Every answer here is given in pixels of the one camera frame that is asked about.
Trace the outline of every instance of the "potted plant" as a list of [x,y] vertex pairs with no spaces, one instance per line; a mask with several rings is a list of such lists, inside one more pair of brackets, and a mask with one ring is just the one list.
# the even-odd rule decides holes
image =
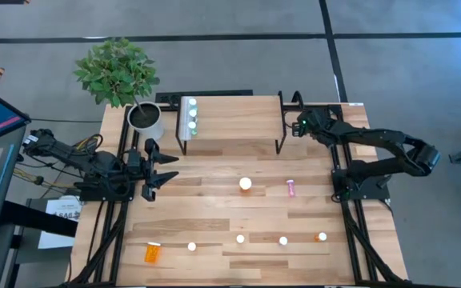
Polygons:
[[112,107],[134,104],[127,115],[129,124],[146,138],[158,140],[163,135],[161,110],[153,102],[138,102],[137,96],[149,97],[152,86],[159,84],[156,69],[143,49],[121,38],[104,42],[76,61],[74,74],[82,88],[100,104],[105,99]]

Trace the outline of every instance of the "concrete floor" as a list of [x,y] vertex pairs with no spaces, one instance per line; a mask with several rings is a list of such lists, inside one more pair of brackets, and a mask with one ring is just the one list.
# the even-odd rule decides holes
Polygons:
[[[461,0],[327,0],[334,33],[461,32]],[[0,38],[324,33],[316,0],[41,0],[0,6]],[[326,40],[139,42],[157,62],[157,92],[253,89],[336,102]],[[100,120],[102,107],[71,71],[91,44],[0,44],[0,96],[32,118]],[[443,158],[427,178],[395,175],[389,187],[403,257],[414,282],[461,286],[461,38],[336,40],[350,102],[370,124],[435,144]],[[76,142],[100,125],[33,122]],[[387,154],[379,151],[380,156]],[[40,171],[48,179],[53,171]],[[72,179],[62,178],[64,182]],[[18,179],[9,198],[43,193]],[[66,263],[22,267],[17,287],[55,285]]]

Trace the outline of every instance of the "white paper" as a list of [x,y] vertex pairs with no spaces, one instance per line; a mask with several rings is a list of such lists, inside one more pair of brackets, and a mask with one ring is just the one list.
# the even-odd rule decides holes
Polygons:
[[[77,222],[81,213],[81,207],[78,200],[73,197],[49,200],[47,202],[46,213],[55,214]],[[44,231],[41,232],[40,241],[38,242],[39,249],[70,247],[73,245],[74,238],[72,237],[51,234]]]

